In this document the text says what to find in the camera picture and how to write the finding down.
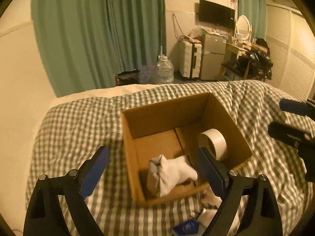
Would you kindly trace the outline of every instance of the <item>white tape roll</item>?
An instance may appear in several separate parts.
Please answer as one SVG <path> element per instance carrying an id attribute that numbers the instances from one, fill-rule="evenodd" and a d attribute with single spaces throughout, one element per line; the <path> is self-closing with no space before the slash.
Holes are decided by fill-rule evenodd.
<path id="1" fill-rule="evenodd" d="M 199 147 L 206 147 L 216 160 L 223 160 L 227 157 L 226 142 L 220 131 L 207 130 L 201 133 L 197 140 Z"/>

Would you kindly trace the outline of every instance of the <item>white mirror frame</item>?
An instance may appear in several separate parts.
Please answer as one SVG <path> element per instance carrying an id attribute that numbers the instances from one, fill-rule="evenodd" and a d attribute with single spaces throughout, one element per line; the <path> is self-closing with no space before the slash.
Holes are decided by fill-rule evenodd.
<path id="1" fill-rule="evenodd" d="M 246 40 L 249 39 L 249 36 L 250 36 L 250 33 L 251 33 L 251 25 L 250 25 L 250 22 L 249 22 L 248 18 L 245 15 L 239 16 L 238 19 L 237 19 L 237 22 L 236 22 L 236 32 L 238 34 L 240 34 L 240 33 L 239 33 L 239 29 L 238 29 L 238 25 L 237 24 L 238 24 L 240 19 L 244 19 L 246 21 L 246 23 L 248 24 L 248 34 L 247 34 L 247 36 L 243 36 L 242 35 L 242 40 L 246 41 Z"/>

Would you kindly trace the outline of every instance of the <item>large water bottle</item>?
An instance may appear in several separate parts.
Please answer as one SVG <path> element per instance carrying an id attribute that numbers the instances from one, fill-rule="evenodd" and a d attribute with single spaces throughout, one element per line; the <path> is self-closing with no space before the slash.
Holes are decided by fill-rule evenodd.
<path id="1" fill-rule="evenodd" d="M 156 83 L 165 84 L 174 81 L 174 66 L 167 56 L 161 55 L 158 57 L 156 67 Z"/>

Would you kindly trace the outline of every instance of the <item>white louvered door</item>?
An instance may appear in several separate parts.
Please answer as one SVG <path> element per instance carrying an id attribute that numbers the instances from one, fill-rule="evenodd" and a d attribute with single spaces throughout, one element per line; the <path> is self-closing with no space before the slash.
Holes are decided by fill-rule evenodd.
<path id="1" fill-rule="evenodd" d="M 274 64 L 267 82 L 296 98 L 308 98 L 315 77 L 315 37 L 305 19 L 267 5 L 266 42 Z"/>

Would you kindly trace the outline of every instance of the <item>white suitcase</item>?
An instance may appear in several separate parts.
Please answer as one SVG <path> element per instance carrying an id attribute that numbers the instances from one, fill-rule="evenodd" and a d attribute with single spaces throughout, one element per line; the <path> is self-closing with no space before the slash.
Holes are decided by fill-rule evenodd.
<path id="1" fill-rule="evenodd" d="M 202 45 L 181 40 L 179 43 L 179 71 L 185 78 L 198 78 Z"/>

